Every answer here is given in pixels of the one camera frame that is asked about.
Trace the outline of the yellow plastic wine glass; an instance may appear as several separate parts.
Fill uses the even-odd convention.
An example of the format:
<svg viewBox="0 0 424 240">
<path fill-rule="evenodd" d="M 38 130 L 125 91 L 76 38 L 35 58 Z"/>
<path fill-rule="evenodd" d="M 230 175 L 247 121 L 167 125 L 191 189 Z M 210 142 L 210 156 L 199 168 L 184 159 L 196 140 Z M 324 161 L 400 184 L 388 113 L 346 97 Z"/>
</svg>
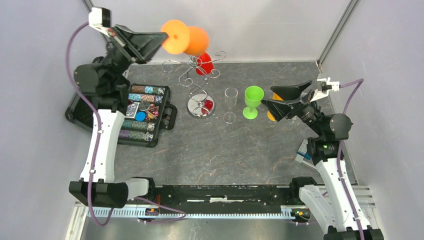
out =
<svg viewBox="0 0 424 240">
<path fill-rule="evenodd" d="M 271 98 L 272 100 L 278 100 L 278 101 L 282 101 L 283 99 L 278 96 L 276 93 L 273 93 L 273 96 Z M 274 116 L 274 112 L 277 112 L 276 107 L 271 104 L 270 105 L 270 109 L 267 111 L 267 117 L 270 121 L 276 122 L 275 116 Z"/>
</svg>

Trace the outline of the green plastic wine glass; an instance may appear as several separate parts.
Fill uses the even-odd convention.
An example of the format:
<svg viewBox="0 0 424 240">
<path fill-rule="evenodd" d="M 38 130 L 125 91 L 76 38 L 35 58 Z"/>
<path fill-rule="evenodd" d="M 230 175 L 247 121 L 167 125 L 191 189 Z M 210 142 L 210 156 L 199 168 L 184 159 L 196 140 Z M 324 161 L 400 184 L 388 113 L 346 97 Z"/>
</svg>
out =
<svg viewBox="0 0 424 240">
<path fill-rule="evenodd" d="M 257 107 L 261 104 L 264 98 L 264 90 L 256 85 L 246 88 L 244 92 L 244 102 L 246 107 L 243 109 L 242 114 L 248 120 L 253 120 L 258 116 Z"/>
</svg>

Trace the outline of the orange plastic wine glass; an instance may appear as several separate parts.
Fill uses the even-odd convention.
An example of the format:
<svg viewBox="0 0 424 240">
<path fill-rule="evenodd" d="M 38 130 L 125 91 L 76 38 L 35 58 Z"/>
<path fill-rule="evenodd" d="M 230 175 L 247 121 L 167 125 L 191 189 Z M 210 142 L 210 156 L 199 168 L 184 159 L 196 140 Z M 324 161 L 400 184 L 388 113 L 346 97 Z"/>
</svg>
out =
<svg viewBox="0 0 424 240">
<path fill-rule="evenodd" d="M 209 35 L 201 27 L 187 26 L 180 20 L 167 21 L 160 29 L 168 35 L 162 47 L 169 54 L 201 56 L 209 48 Z"/>
</svg>

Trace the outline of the clear wine glass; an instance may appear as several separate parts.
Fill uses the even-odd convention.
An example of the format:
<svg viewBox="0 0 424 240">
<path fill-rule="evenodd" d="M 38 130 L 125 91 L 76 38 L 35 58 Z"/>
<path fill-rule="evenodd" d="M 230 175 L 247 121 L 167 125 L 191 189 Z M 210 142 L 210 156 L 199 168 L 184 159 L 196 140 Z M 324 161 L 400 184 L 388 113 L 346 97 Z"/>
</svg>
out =
<svg viewBox="0 0 424 240">
<path fill-rule="evenodd" d="M 302 121 L 296 116 L 286 116 L 287 122 L 293 126 L 298 126 Z"/>
<path fill-rule="evenodd" d="M 227 124 L 232 124 L 236 121 L 237 116 L 234 113 L 234 108 L 238 100 L 238 90 L 234 87 L 228 87 L 224 91 L 225 105 L 227 112 L 223 115 L 223 120 Z"/>
</svg>

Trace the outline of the red plastic wine glass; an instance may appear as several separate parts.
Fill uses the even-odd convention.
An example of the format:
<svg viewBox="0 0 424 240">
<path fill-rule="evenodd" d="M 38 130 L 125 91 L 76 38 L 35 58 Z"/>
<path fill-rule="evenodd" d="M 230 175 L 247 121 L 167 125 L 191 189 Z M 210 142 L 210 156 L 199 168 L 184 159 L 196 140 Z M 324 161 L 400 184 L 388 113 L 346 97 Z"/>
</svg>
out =
<svg viewBox="0 0 424 240">
<path fill-rule="evenodd" d="M 195 71 L 200 76 L 209 75 L 214 69 L 212 58 L 207 52 L 196 57 L 195 61 L 196 61 Z"/>
</svg>

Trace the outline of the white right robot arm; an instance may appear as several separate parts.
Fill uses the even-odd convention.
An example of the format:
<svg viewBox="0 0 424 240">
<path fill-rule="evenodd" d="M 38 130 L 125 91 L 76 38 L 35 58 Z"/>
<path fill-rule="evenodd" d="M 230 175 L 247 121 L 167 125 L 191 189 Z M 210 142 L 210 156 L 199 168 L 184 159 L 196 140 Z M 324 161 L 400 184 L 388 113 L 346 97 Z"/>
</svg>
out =
<svg viewBox="0 0 424 240">
<path fill-rule="evenodd" d="M 353 123 L 346 113 L 325 114 L 317 104 L 343 85 L 330 78 L 318 79 L 315 90 L 309 90 L 311 84 L 272 86 L 277 99 L 261 101 L 276 121 L 297 117 L 317 135 L 307 140 L 307 153 L 323 179 L 329 200 L 311 177 L 294 178 L 289 199 L 308 207 L 326 240 L 382 240 L 382 231 L 373 228 L 364 215 L 346 172 L 342 149 Z"/>
</svg>

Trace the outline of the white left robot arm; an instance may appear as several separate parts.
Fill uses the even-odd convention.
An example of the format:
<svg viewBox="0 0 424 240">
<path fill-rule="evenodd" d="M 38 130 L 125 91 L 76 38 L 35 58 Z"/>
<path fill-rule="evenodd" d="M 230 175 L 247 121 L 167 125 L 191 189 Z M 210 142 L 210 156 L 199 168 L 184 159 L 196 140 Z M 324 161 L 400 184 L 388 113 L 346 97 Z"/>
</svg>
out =
<svg viewBox="0 0 424 240">
<path fill-rule="evenodd" d="M 116 182 L 114 161 L 119 133 L 129 104 L 130 82 L 124 72 L 131 64 L 148 63 L 168 35 L 164 32 L 135 32 L 123 25 L 105 28 L 111 48 L 105 56 L 79 65 L 67 74 L 80 99 L 92 110 L 92 134 L 84 169 L 69 192 L 88 207 L 123 208 L 139 197 L 153 203 L 157 190 L 143 177 Z"/>
</svg>

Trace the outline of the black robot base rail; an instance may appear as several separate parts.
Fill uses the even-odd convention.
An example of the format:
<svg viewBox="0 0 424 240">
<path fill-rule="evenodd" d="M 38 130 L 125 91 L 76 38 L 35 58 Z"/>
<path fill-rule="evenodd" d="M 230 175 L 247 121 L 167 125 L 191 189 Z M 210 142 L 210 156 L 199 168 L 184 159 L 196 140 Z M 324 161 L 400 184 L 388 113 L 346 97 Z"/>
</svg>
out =
<svg viewBox="0 0 424 240">
<path fill-rule="evenodd" d="M 147 194 L 131 204 L 152 204 L 148 217 L 168 218 L 283 218 L 294 219 L 306 204 L 300 189 L 317 185 L 310 176 L 294 177 L 288 185 L 156 185 L 152 178 Z"/>
</svg>

